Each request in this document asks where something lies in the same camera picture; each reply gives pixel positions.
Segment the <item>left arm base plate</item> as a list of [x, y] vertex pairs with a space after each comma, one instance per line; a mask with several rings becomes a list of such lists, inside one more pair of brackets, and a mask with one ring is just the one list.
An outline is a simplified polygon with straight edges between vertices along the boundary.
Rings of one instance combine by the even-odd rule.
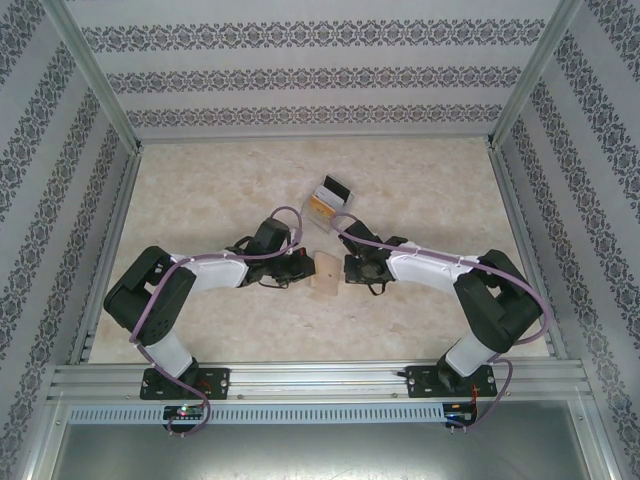
[[[226, 400], [230, 370], [224, 368], [190, 368], [179, 380], [204, 394], [209, 400]], [[198, 396], [176, 385], [156, 369], [144, 371], [139, 396], [142, 400], [197, 400]]]

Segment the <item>aluminium side rail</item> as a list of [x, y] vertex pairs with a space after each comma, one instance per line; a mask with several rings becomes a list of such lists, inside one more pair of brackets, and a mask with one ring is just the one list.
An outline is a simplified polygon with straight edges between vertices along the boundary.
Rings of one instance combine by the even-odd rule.
[[129, 156], [126, 169], [123, 171], [118, 195], [115, 198], [109, 217], [108, 230], [106, 231], [102, 250], [98, 257], [96, 272], [93, 276], [91, 288], [82, 309], [82, 317], [72, 342], [73, 349], [69, 352], [69, 357], [66, 360], [67, 365], [77, 365], [83, 362], [87, 340], [97, 329], [103, 310], [103, 299], [108, 290], [111, 272], [115, 263], [143, 153], [144, 147], [139, 146], [137, 150]]
[[488, 146], [487, 153], [505, 206], [505, 211], [524, 269], [524, 275], [531, 287], [541, 295], [550, 310], [549, 326], [544, 336], [545, 343], [552, 356], [560, 360], [567, 360], [569, 355], [566, 352], [561, 333], [558, 329], [555, 312], [552, 308], [552, 302], [549, 299], [548, 291], [535, 256], [525, 217], [520, 208], [517, 192], [513, 186], [501, 152]]

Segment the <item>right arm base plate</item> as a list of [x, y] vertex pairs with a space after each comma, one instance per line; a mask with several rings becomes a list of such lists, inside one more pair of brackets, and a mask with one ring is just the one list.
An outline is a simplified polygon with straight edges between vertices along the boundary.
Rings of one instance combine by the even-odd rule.
[[410, 398], [493, 398], [497, 395], [494, 372], [489, 365], [481, 366], [452, 389], [440, 381], [435, 365], [409, 365], [397, 375], [405, 378]]

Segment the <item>aluminium mounting rail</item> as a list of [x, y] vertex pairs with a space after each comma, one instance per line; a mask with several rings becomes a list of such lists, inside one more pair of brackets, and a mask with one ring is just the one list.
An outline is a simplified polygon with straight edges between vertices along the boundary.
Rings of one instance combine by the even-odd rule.
[[[506, 401], [573, 400], [593, 395], [580, 361], [516, 358]], [[227, 401], [234, 403], [407, 402], [403, 361], [229, 363]], [[125, 404], [139, 400], [143, 364], [58, 366], [46, 391], [48, 401]]]

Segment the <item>clear acrylic card box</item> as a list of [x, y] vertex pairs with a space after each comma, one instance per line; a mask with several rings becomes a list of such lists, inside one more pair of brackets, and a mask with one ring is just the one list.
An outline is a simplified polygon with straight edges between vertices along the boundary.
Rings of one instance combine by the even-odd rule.
[[352, 190], [338, 178], [326, 175], [302, 204], [303, 216], [321, 231], [331, 231], [331, 219], [348, 213], [354, 200]]

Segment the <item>controller board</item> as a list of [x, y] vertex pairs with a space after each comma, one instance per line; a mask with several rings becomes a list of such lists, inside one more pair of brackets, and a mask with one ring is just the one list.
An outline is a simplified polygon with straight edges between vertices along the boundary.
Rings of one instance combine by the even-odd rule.
[[200, 405], [165, 406], [163, 420], [197, 422], [204, 418], [204, 413], [205, 410]]
[[473, 400], [468, 403], [445, 403], [443, 412], [448, 426], [468, 428], [477, 420], [477, 402]]

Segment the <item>right controller board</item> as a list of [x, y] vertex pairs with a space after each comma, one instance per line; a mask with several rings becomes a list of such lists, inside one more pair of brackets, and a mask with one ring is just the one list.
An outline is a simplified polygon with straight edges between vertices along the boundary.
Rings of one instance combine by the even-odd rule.
[[477, 402], [473, 400], [468, 403], [445, 403], [443, 412], [448, 426], [468, 428], [477, 420]]

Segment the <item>black card stack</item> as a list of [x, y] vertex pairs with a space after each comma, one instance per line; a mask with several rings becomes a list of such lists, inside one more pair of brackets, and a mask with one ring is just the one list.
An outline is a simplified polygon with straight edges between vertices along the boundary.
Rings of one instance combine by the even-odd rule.
[[339, 198], [342, 204], [346, 204], [351, 196], [351, 190], [331, 175], [325, 176], [322, 186]]

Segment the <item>aluminium frame post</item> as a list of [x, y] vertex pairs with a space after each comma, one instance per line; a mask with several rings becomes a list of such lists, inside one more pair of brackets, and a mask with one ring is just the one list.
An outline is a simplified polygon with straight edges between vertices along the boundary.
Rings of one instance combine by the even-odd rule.
[[140, 140], [65, 0], [39, 0], [129, 153]]
[[504, 143], [506, 136], [524, 108], [529, 95], [551, 60], [554, 50], [583, 2], [584, 0], [559, 0], [539, 42], [516, 82], [513, 92], [487, 137], [489, 149], [496, 150]]

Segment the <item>beige card holder wallet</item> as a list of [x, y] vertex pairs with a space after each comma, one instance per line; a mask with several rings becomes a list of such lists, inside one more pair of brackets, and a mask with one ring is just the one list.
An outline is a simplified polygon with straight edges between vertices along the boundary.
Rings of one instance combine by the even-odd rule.
[[315, 274], [311, 276], [311, 287], [328, 296], [337, 296], [341, 280], [342, 262], [324, 252], [314, 254]]

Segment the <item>left controller board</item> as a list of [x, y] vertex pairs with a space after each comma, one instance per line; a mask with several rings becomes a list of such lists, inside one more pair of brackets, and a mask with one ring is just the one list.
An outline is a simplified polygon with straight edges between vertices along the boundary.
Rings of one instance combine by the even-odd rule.
[[205, 410], [200, 405], [165, 406], [163, 420], [197, 422], [204, 418], [204, 413]]

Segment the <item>grey metal sheet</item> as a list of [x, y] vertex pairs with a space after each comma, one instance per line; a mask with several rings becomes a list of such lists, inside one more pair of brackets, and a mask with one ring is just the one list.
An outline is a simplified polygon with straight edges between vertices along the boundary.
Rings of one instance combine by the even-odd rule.
[[54, 480], [590, 480], [567, 408], [500, 405], [478, 429], [438, 424], [73, 425]]

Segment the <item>orange card stack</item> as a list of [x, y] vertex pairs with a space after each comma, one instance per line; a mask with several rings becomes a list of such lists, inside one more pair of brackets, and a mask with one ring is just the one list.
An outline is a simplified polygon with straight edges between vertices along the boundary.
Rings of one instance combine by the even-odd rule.
[[311, 194], [308, 205], [315, 215], [329, 220], [344, 204], [323, 186], [318, 186]]

